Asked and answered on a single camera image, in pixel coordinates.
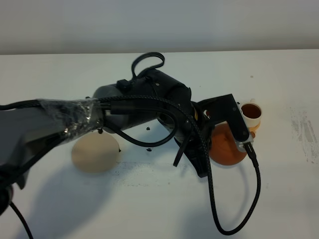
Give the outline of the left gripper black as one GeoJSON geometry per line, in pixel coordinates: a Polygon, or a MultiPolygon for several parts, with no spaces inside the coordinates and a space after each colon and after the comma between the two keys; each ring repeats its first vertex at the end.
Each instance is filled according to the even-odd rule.
{"type": "MultiPolygon", "coordinates": [[[[203,140],[208,148],[211,144],[211,134],[214,126],[208,122],[199,104],[191,100],[177,100],[175,102],[190,118],[196,123],[201,132],[203,140]]],[[[179,150],[174,160],[174,166],[177,167],[184,154],[194,167],[199,177],[208,175],[207,160],[204,148],[189,118],[171,105],[164,104],[165,109],[173,113],[178,121],[178,128],[174,134],[174,140],[179,146],[179,150]]]]}

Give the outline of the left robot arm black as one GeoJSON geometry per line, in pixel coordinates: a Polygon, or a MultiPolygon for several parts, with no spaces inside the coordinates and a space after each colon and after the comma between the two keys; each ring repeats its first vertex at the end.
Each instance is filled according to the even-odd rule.
{"type": "Polygon", "coordinates": [[[92,131],[109,131],[142,147],[156,147],[174,138],[177,157],[186,155],[198,176],[209,174],[211,126],[191,101],[191,89],[169,75],[148,68],[131,80],[99,87],[85,100],[30,100],[0,108],[0,210],[13,198],[13,184],[23,189],[30,168],[53,148],[92,131]],[[141,142],[125,130],[157,119],[169,135],[141,142]]]}

